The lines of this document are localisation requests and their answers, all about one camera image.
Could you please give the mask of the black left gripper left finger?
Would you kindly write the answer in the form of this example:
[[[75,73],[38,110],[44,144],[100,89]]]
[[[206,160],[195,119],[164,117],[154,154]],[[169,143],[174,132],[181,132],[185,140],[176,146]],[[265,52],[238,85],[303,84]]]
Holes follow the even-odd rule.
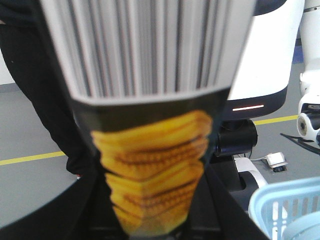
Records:
[[[58,197],[0,229],[2,240],[121,240],[104,171],[90,169]]]

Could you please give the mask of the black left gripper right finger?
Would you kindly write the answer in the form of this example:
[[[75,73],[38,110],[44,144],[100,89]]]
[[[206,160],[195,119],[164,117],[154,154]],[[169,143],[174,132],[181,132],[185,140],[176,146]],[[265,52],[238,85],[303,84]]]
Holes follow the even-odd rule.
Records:
[[[192,199],[186,240],[267,240],[219,178],[212,164],[205,168]]]

